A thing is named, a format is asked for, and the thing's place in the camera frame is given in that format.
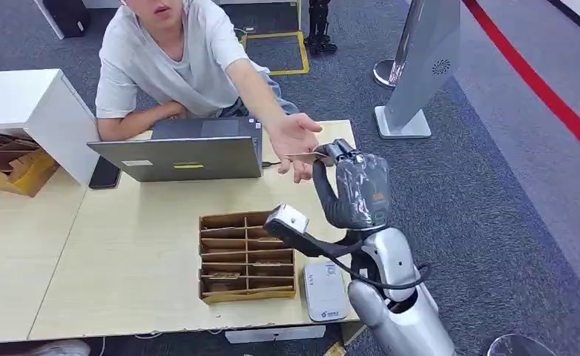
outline man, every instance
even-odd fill
[[[250,114],[260,120],[294,181],[312,166],[286,155],[311,151],[321,127],[280,98],[267,69],[251,62],[211,0],[127,0],[108,25],[96,96],[103,140],[128,139],[171,116]],[[141,89],[160,105],[135,111]]]

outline light wood table surface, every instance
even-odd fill
[[[0,191],[0,342],[28,338],[85,191],[62,169],[34,198]]]
[[[349,122],[323,122],[319,141],[338,137],[353,144]],[[263,141],[264,160],[277,160],[266,134]],[[295,185],[276,168],[260,179],[143,184],[122,174],[117,189],[88,191],[30,339],[312,323],[303,291],[294,299],[212,305],[198,297],[199,217],[269,210],[279,202],[309,217],[314,236],[343,237],[325,221],[313,183]],[[295,257],[301,289],[307,257]],[[357,320],[351,308],[347,320]]]

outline laptop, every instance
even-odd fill
[[[262,176],[262,128],[248,117],[166,119],[149,140],[87,146],[138,182]]]

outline man's hand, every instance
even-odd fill
[[[181,105],[179,102],[171,100],[162,104],[168,109],[170,116],[181,117],[187,114],[188,109]]]
[[[321,132],[323,128],[304,113],[294,113],[286,119],[280,120],[272,127],[268,127],[268,135],[274,152],[281,161],[279,173],[285,174],[294,167],[294,182],[312,178],[312,164],[298,159],[287,157],[289,154],[305,154],[312,152],[318,141],[314,132]]]

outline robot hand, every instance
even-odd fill
[[[337,228],[371,230],[385,226],[390,206],[388,164],[382,157],[362,154],[344,139],[321,145],[315,152],[314,185],[325,218]],[[326,165],[336,165],[334,194]]]

